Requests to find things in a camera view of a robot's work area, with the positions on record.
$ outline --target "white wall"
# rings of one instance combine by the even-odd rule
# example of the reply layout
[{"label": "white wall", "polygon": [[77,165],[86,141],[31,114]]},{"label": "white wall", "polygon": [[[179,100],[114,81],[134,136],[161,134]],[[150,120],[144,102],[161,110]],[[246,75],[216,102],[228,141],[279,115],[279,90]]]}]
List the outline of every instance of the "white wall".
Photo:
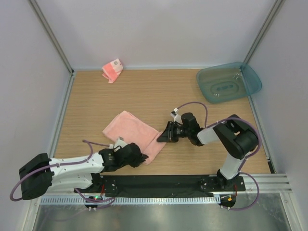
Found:
[{"label": "white wall", "polygon": [[278,172],[287,173],[307,225],[308,1],[286,1],[250,64],[263,89],[253,98]]},{"label": "white wall", "polygon": [[[18,170],[50,146],[69,73],[26,0],[0,3],[0,230],[20,231]],[[21,195],[20,189],[15,197]]]},{"label": "white wall", "polygon": [[274,0],[38,0],[74,68],[242,61]]}]

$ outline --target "folded towel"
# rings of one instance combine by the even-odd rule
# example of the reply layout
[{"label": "folded towel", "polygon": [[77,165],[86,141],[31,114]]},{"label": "folded towel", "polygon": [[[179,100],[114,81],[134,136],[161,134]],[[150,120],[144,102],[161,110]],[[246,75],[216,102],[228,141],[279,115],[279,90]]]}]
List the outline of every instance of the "folded towel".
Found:
[{"label": "folded towel", "polygon": [[127,111],[118,114],[104,129],[103,134],[113,142],[122,137],[126,143],[135,143],[141,152],[149,156],[145,164],[150,164],[166,143],[158,143],[156,139],[161,135],[151,126],[143,123]]},{"label": "folded towel", "polygon": [[113,60],[102,67],[104,73],[103,76],[108,79],[108,83],[113,83],[121,74],[123,66],[119,59]]}]

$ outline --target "teal plastic bin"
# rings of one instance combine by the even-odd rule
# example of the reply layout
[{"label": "teal plastic bin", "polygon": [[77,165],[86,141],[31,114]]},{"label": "teal plastic bin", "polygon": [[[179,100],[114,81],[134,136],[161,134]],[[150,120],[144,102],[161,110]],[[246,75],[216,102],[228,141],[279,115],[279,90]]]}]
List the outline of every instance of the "teal plastic bin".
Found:
[{"label": "teal plastic bin", "polygon": [[221,103],[257,93],[262,83],[255,71],[244,63],[231,63],[203,69],[197,82],[206,100]]}]

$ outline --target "metal grate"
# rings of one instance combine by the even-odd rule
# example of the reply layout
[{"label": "metal grate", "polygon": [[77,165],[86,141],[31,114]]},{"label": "metal grate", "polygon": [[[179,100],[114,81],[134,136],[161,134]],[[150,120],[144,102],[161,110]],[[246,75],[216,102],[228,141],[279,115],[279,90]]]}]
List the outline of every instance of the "metal grate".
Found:
[{"label": "metal grate", "polygon": [[[118,197],[113,205],[192,205],[192,204],[219,204],[220,197],[197,198],[125,198]],[[44,196],[40,205],[86,205],[80,196]]]}]

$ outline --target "wooden table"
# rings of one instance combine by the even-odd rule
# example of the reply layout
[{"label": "wooden table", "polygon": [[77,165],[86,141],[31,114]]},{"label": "wooden table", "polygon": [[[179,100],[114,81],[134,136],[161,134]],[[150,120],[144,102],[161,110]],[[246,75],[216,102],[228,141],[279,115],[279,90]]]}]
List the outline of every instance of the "wooden table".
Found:
[{"label": "wooden table", "polygon": [[[62,126],[56,158],[89,154],[82,142],[111,143],[102,130],[119,113],[126,110],[137,118],[163,131],[170,112],[183,103],[204,102],[208,106],[208,125],[237,114],[255,125],[247,98],[226,103],[210,104],[200,92],[196,81],[198,70],[125,70],[110,84],[101,71],[78,72]],[[180,113],[192,112],[203,127],[205,110],[198,104],[187,105]],[[94,151],[101,147],[94,146]],[[224,146],[211,143],[193,146],[188,139],[167,143],[148,166],[125,166],[109,175],[193,175],[216,174],[227,156]],[[270,173],[263,148],[250,158],[244,168],[248,173]]]}]

